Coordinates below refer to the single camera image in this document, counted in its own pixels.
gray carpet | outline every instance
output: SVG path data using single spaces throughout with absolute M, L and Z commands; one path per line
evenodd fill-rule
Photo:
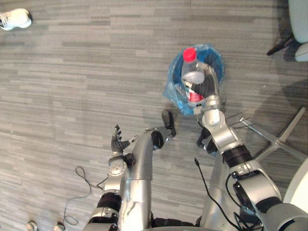
M 227 116 L 244 111 L 277 135 L 308 104 L 308 64 L 294 62 L 293 43 L 266 52 L 288 37 L 286 0 L 0 0 L 2 12 L 27 8 L 33 24 L 0 31 L 0 230 L 41 231 L 62 220 L 65 201 L 88 192 L 75 174 L 83 166 L 93 183 L 108 173 L 113 126 L 123 138 L 176 115 L 177 136 L 154 153 L 152 208 L 156 217 L 189 222 L 201 215 L 214 158 L 196 146 L 200 127 L 162 92 L 174 56 L 192 44 L 212 43 L 226 65 L 221 85 Z M 230 119 L 236 122 L 239 116 Z M 267 142 L 238 129 L 256 154 Z M 308 152 L 305 112 L 288 139 Z M 277 150 L 261 162 L 282 195 L 301 162 Z M 81 230 L 99 200 L 69 204 Z

cable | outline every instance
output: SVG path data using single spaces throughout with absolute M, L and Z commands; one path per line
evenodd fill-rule
M 229 179 L 230 179 L 230 176 L 231 176 L 231 175 L 229 174 L 228 177 L 227 177 L 227 179 L 226 179 L 226 189 L 227 189 L 227 193 L 228 193 L 229 197 L 233 200 L 233 202 L 236 203 L 236 205 L 237 205 L 238 207 L 241 207 L 241 206 L 239 205 L 239 203 L 236 202 L 236 200 L 233 198 L 233 196 L 231 195 L 231 193 L 230 193 L 230 191 L 229 191 L 229 188 L 228 188 L 228 181 L 229 181 Z
M 197 122 L 198 122 L 199 126 L 202 127 L 202 128 L 204 128 L 204 126 L 203 126 L 203 125 L 200 123 L 200 121 L 199 121 L 198 115 L 196 115 L 196 119 L 197 119 Z
M 249 228 L 250 228 L 250 230 L 258 230 L 258 229 L 260 229 L 260 227 L 256 227 L 256 226 L 260 225 L 260 224 L 261 224 L 261 221 L 258 220 L 252 226 L 250 226 Z
M 76 196 L 76 197 L 72 197 L 72 198 L 70 198 L 70 199 L 68 199 L 67 201 L 66 201 L 66 203 L 65 203 L 65 208 L 64 208 L 64 214 L 63 214 L 63 221 L 62 221 L 62 223 L 64 224 L 64 222 L 66 221 L 69 225 L 77 225 L 79 222 L 78 222 L 78 220 L 75 218 L 75 217 L 73 217 L 73 216 L 70 216 L 70 215 L 66 215 L 66 210 L 67 210 L 67 206 L 68 206 L 68 202 L 69 201 L 72 201 L 72 200 L 75 200 L 75 199 L 83 199 L 83 198 L 86 198 L 86 197 L 88 197 L 88 196 L 90 196 L 90 194 L 92 193 L 92 187 L 93 188 L 97 188 L 97 189 L 101 189 L 102 191 L 103 191 L 103 188 L 101 188 L 99 185 L 100 184 L 102 184 L 102 183 L 104 183 L 107 179 L 108 179 L 108 177 L 106 177 L 104 180 L 102 180 L 100 183 L 98 183 L 97 185 L 92 185 L 90 182 L 89 182 L 89 180 L 86 178 L 86 173 L 85 173 L 85 170 L 83 169 L 83 167 L 81 167 L 81 166 L 77 166 L 76 168 L 75 168 L 75 172 L 76 172 L 76 174 L 79 176 L 79 177 L 81 177 L 82 179 L 84 179 L 85 180 L 85 182 L 88 184 L 88 186 L 89 186 L 89 192 L 88 192 L 88 194 L 87 195 L 85 195 L 85 196 Z
M 226 103 L 227 103 L 227 96 L 225 98 L 225 102 L 221 103 L 221 105 L 226 106 Z
M 238 112 L 238 113 L 236 113 L 236 114 L 233 114 L 233 115 L 227 117 L 227 119 L 232 118 L 232 117 L 235 117 L 235 116 L 237 116 L 237 115 L 239 115 L 239 114 L 242 114 L 242 113 L 244 113 L 244 112 L 247 111 L 247 110 L 248 110 L 248 109 L 243 110 L 242 112 Z
M 207 188 L 207 185 L 205 183 L 205 179 L 204 179 L 204 176 L 203 176 L 203 173 L 201 171 L 201 168 L 200 168 L 200 164 L 199 164 L 199 161 L 198 159 L 195 157 L 194 158 L 194 162 L 196 163 L 197 167 L 199 168 L 199 171 L 200 171 L 200 174 L 201 174 L 201 177 L 202 177 L 202 180 L 203 180 L 203 183 L 205 185 L 205 189 L 206 189 L 206 192 L 207 192 L 207 195 L 209 196 L 209 198 L 211 198 L 211 200 L 217 204 L 218 208 L 221 210 L 221 213 L 223 214 L 223 216 L 225 217 L 225 219 L 234 227 L 236 228 L 238 231 L 243 231 L 243 229 L 241 229 L 240 227 L 238 227 L 237 225 L 235 225 L 232 221 L 229 220 L 229 218 L 227 217 L 227 215 L 225 214 L 225 212 L 223 211 L 222 207 L 220 206 L 220 204 L 210 195 L 209 191 L 208 191 L 208 188 Z
M 250 227 L 247 225 L 247 223 L 245 221 L 243 221 L 243 219 L 237 214 L 237 213 L 233 213 L 234 215 L 234 219 L 236 220 L 236 223 L 238 224 L 238 226 L 240 227 L 240 223 L 243 223 L 246 227 L 246 230 L 251 231 Z

white sneaker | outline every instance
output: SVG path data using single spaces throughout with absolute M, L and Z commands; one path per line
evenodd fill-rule
M 29 221 L 26 224 L 27 231 L 38 231 L 38 226 L 34 221 Z
M 58 222 L 54 227 L 53 231 L 65 231 L 65 226 L 62 222 Z
M 16 27 L 27 28 L 32 23 L 31 14 L 26 9 L 15 9 L 9 12 L 0 12 L 0 28 L 12 30 Z

water bottle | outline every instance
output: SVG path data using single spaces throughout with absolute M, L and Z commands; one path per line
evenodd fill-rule
M 184 80 L 200 84 L 204 81 L 204 68 L 201 62 L 197 59 L 197 53 L 195 48 L 190 47 L 184 50 L 183 52 L 184 63 L 182 66 L 181 78 L 182 82 Z M 199 105 L 204 103 L 204 97 L 200 94 L 197 94 L 193 90 L 185 87 L 186 97 L 188 100 L 188 105 L 191 108 L 196 108 Z

bottle label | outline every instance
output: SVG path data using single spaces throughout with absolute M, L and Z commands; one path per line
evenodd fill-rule
M 197 94 L 191 89 L 186 89 L 186 96 L 187 96 L 188 101 L 190 102 L 199 102 L 200 100 L 204 99 L 202 95 Z

